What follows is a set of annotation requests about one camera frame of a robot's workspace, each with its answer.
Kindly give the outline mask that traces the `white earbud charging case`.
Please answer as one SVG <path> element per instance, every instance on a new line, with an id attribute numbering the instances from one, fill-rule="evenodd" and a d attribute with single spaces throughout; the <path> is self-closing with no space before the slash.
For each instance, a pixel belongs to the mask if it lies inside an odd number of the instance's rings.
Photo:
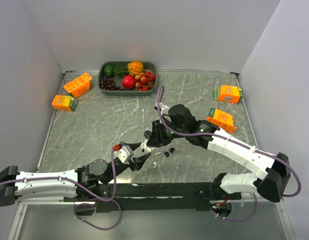
<path id="1" fill-rule="evenodd" d="M 151 153 L 155 148 L 154 147 L 149 147 L 145 142 L 142 142 L 140 144 L 140 149 L 142 152 L 148 152 Z"/>

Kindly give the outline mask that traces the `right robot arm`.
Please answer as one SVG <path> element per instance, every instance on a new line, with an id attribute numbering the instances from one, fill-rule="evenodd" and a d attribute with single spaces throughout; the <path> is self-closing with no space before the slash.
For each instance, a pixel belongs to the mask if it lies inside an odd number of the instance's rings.
<path id="1" fill-rule="evenodd" d="M 184 138 L 190 144 L 221 154 L 249 170 L 245 174 L 220 173 L 213 181 L 213 195 L 224 199 L 234 193 L 257 193 L 278 203 L 291 177 L 289 158 L 263 152 L 244 143 L 207 120 L 197 120 L 182 104 L 169 108 L 159 103 L 154 109 L 159 119 L 152 122 L 146 145 L 160 148 L 173 139 Z"/>

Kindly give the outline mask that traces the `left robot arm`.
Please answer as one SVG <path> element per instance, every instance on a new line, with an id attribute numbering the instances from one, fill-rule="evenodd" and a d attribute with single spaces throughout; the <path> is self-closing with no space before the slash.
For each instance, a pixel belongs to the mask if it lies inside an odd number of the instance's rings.
<path id="1" fill-rule="evenodd" d="M 61 172 L 26 172 L 16 165 L 8 166 L 0 172 L 0 207 L 11 206 L 18 200 L 45 197 L 64 197 L 74 201 L 104 199 L 111 201 L 106 191 L 98 191 L 127 169 L 139 171 L 151 156 L 153 147 L 146 141 L 125 143 L 112 147 L 111 160 L 98 158 L 77 169 Z"/>

